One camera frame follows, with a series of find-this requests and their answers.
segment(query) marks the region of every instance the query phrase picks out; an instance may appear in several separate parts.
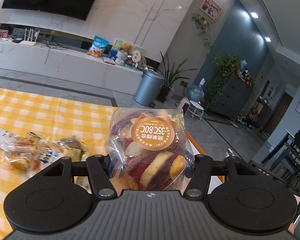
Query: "wall outlet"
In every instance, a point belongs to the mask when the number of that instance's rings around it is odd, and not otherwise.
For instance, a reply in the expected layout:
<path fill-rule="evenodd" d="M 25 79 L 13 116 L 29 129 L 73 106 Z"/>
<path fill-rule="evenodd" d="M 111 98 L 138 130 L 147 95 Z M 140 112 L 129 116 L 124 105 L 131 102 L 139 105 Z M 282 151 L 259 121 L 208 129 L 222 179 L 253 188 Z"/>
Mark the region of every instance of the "wall outlet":
<path fill-rule="evenodd" d="M 180 86 L 183 86 L 185 88 L 188 86 L 188 84 L 189 84 L 188 82 L 185 82 L 183 80 L 180 82 Z"/>

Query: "white stool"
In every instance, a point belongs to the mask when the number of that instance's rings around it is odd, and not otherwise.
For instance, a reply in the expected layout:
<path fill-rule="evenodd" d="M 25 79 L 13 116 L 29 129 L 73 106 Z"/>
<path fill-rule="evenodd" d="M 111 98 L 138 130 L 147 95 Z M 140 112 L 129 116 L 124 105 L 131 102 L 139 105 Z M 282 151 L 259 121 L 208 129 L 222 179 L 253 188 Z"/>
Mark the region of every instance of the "white stool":
<path fill-rule="evenodd" d="M 204 113 L 204 109 L 197 102 L 190 100 L 190 103 L 191 103 L 191 105 L 189 106 L 188 111 L 190 113 L 192 113 L 191 117 L 194 118 L 194 116 L 197 116 L 201 120 L 203 113 Z"/>

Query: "trash can lid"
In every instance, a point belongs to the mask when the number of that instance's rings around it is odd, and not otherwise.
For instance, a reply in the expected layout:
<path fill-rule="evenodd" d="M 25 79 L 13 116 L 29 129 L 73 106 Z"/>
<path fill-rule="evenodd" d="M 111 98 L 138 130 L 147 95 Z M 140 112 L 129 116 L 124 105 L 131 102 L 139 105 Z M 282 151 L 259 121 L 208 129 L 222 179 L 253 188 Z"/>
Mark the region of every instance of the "trash can lid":
<path fill-rule="evenodd" d="M 161 73 L 157 73 L 153 70 L 147 70 L 146 75 L 157 80 L 157 81 L 164 81 L 164 77 L 162 76 Z"/>

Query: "doorway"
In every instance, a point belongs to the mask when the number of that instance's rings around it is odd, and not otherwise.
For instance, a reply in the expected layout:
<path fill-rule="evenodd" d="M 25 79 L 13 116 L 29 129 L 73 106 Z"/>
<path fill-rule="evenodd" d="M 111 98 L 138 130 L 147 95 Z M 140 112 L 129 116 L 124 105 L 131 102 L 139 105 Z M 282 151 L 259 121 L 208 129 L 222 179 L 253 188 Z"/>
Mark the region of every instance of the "doorway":
<path fill-rule="evenodd" d="M 283 96 L 281 97 L 276 109 L 272 113 L 270 119 L 266 123 L 263 130 L 267 132 L 269 135 L 272 134 L 274 129 L 277 127 L 279 122 L 281 121 L 282 117 L 286 113 L 293 97 L 288 95 L 286 92 L 283 93 Z"/>

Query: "gray ribbed panel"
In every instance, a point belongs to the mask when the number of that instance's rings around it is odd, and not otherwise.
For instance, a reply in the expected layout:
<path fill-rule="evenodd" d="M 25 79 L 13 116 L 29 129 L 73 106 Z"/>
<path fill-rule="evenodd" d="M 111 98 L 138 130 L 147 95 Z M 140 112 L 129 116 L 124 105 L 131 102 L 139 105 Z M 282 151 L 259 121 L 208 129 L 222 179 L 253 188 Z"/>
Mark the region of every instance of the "gray ribbed panel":
<path fill-rule="evenodd" d="M 15 231 L 8 240 L 293 240 L 288 232 L 247 236 L 217 223 L 201 202 L 188 201 L 178 191 L 124 191 L 115 200 L 101 201 L 80 225 L 52 235 Z"/>

